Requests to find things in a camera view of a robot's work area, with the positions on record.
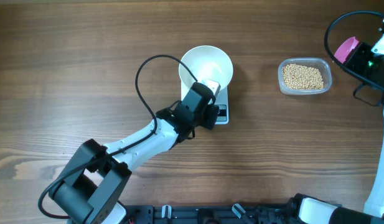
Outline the pink plastic scoop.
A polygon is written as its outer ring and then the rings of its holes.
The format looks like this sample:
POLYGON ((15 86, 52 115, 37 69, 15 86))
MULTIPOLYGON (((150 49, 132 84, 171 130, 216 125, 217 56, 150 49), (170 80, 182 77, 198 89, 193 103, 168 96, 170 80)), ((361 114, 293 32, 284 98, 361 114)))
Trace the pink plastic scoop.
POLYGON ((345 63, 349 55, 358 47, 360 41, 356 37, 350 37, 336 50, 334 57, 341 63, 345 63))

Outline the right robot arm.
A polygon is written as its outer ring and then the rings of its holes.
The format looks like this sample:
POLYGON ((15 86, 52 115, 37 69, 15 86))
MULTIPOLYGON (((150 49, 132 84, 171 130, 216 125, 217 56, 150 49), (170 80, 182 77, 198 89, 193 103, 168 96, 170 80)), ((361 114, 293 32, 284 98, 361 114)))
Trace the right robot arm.
POLYGON ((263 137, 251 137, 238 115, 222 140, 236 150, 217 162, 218 175, 205 202, 283 202, 296 194, 362 210, 374 183, 383 141, 383 110, 367 105, 378 94, 334 69, 330 91, 315 96, 282 96, 269 108, 263 137))

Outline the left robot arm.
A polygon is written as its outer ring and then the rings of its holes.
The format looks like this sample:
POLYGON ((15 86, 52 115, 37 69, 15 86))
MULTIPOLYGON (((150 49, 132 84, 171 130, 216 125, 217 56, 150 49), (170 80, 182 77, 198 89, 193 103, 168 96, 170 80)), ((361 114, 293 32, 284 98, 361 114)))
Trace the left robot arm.
POLYGON ((219 107, 220 84, 195 82, 181 101, 154 114, 138 132, 100 145, 90 139, 73 155, 49 197, 66 213, 68 223, 122 223, 126 209, 119 202, 133 170, 157 154, 192 139, 195 128, 213 129, 219 107))

